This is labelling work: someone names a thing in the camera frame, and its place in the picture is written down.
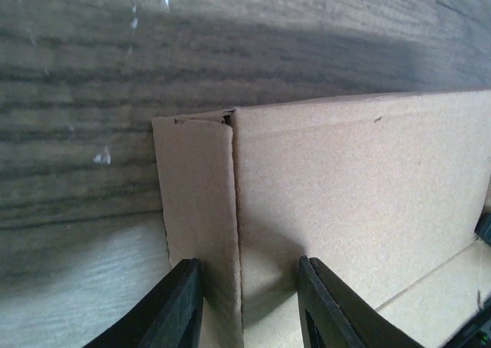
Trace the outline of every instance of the cardboard flap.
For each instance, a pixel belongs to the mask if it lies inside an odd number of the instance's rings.
[[[171,264],[203,266],[201,343],[242,346],[232,128],[217,117],[156,118],[153,135]]]

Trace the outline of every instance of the corrugated cardboard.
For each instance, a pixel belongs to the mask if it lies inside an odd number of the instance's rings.
[[[475,271],[491,254],[472,252],[491,176],[490,123],[489,91],[154,119],[171,263],[204,264],[202,345],[302,346],[302,254],[414,339],[443,343],[476,309],[479,286],[490,290],[491,274]],[[443,299],[425,297],[436,288]],[[453,298],[433,338],[424,319]],[[414,301],[424,305],[421,325],[410,321]]]

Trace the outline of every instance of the wooden surface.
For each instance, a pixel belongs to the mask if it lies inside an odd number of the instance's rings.
[[[152,117],[488,87],[490,51],[491,0],[0,0],[0,345],[81,346],[168,271]]]

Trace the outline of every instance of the wooden floor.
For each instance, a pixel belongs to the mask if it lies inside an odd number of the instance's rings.
[[[168,271],[152,117],[491,86],[491,0],[169,1],[0,0],[2,347],[81,346]]]

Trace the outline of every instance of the brown cardboard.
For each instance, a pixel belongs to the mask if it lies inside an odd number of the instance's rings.
[[[391,304],[424,300],[432,277],[457,272],[450,261],[469,261],[459,255],[491,175],[490,101],[489,91],[391,94],[153,120],[171,262],[206,266],[209,346],[301,346],[302,254],[404,326]],[[482,254],[470,268],[491,262]],[[456,283],[489,290],[491,274]],[[461,301],[438,343],[476,301]],[[428,333],[414,338],[435,343]]]

